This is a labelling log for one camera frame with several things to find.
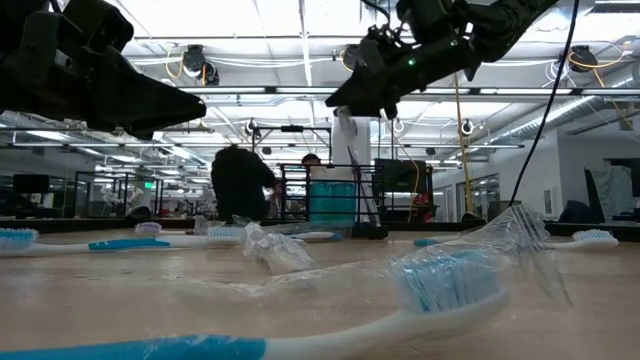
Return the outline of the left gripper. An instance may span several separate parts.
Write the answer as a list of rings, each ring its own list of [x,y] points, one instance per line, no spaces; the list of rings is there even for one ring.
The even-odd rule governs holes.
[[[1,110],[52,118],[89,111],[90,128],[120,127],[138,139],[203,117],[199,97],[139,73],[119,53],[133,33],[107,1],[3,0]]]

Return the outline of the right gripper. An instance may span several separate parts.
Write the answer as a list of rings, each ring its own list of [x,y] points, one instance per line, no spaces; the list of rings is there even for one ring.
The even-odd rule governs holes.
[[[362,62],[326,100],[327,107],[346,107],[352,116],[398,115],[400,95],[463,71],[473,76],[480,65],[472,35],[453,1],[400,1],[396,15],[409,27],[412,42],[388,23],[369,27],[359,44]]]

